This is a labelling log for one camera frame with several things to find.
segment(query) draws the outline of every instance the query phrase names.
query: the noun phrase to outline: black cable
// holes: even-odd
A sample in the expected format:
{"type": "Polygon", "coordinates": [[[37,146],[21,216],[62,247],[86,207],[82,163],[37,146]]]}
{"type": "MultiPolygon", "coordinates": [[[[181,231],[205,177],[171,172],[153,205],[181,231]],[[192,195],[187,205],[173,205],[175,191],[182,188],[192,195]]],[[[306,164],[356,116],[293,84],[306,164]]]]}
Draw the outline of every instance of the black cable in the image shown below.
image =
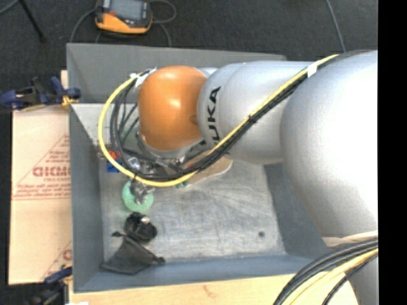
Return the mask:
{"type": "Polygon", "coordinates": [[[10,2],[9,4],[7,4],[6,6],[2,7],[0,9],[0,15],[2,15],[3,13],[5,13],[6,11],[8,11],[9,9],[11,9],[16,3],[18,3],[18,0],[13,0],[12,2],[10,2]]]}
{"type": "Polygon", "coordinates": [[[290,279],[273,305],[281,305],[299,286],[318,273],[378,247],[378,238],[355,243],[314,260],[290,279]]]}
{"type": "MultiPolygon", "coordinates": [[[[128,159],[126,157],[124,157],[124,154],[130,154],[133,157],[136,157],[138,159],[141,159],[143,161],[148,161],[150,163],[155,163],[156,159],[146,156],[146,155],[141,155],[135,151],[130,151],[129,149],[125,149],[123,148],[123,144],[121,141],[121,137],[118,135],[119,130],[117,128],[118,125],[118,114],[119,114],[119,110],[120,110],[120,105],[123,104],[123,101],[125,100],[127,94],[129,93],[129,91],[132,89],[132,84],[129,85],[127,88],[125,88],[116,98],[115,102],[114,102],[114,107],[112,110],[112,115],[111,115],[111,119],[110,119],[110,126],[109,126],[109,130],[110,130],[110,136],[111,136],[111,143],[112,143],[112,147],[113,147],[113,151],[116,154],[117,158],[124,164],[126,165],[126,167],[129,170],[132,170],[132,165],[130,164],[130,162],[128,161],[128,159]]],[[[172,170],[178,171],[179,168],[173,164],[168,164],[168,167],[171,168],[172,170]]]]}
{"type": "Polygon", "coordinates": [[[328,305],[328,303],[331,301],[331,299],[333,298],[333,296],[337,293],[337,291],[345,284],[346,281],[348,281],[355,273],[357,273],[358,271],[360,271],[364,266],[366,266],[368,263],[370,263],[371,261],[373,261],[374,259],[376,259],[378,257],[378,254],[375,254],[374,256],[370,257],[369,259],[366,259],[363,263],[361,263],[360,265],[354,267],[353,269],[349,270],[346,273],[346,276],[343,277],[333,288],[332,290],[329,292],[329,294],[326,296],[326,298],[324,299],[324,302],[321,305],[328,305]]]}

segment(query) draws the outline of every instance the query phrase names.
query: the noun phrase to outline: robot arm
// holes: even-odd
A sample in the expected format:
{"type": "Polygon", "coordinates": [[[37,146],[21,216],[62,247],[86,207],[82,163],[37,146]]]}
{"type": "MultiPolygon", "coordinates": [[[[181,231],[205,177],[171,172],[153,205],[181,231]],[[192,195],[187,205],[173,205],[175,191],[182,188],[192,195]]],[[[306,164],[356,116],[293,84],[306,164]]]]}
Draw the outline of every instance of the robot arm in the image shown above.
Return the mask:
{"type": "MultiPolygon", "coordinates": [[[[310,62],[273,61],[159,69],[137,86],[136,176],[141,184],[171,186],[204,167],[202,160],[192,170],[184,166],[196,155],[225,148],[230,159],[283,162],[322,237],[376,231],[377,58],[377,51],[355,53],[318,70],[310,62]],[[294,92],[261,117],[246,118],[301,71],[305,79],[289,85],[294,92]]],[[[377,261],[370,267],[368,277],[355,279],[366,304],[376,297],[377,261]]]]}

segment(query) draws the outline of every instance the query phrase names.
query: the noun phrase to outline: gray bin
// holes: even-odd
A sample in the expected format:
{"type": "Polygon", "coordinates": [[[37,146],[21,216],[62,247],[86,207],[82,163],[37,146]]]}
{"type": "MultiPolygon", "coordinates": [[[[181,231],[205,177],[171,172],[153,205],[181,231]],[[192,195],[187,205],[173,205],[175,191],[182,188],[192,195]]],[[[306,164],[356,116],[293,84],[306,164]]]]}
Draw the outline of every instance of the gray bin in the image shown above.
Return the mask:
{"type": "Polygon", "coordinates": [[[134,71],[188,64],[283,60],[259,53],[69,44],[69,86],[84,92],[70,111],[74,290],[111,290],[297,272],[327,252],[296,199],[282,165],[234,161],[231,169],[191,187],[155,192],[147,215],[158,236],[146,245],[166,263],[135,276],[104,271],[130,213],[121,200],[126,181],[109,173],[96,127],[107,96],[134,71]]]}

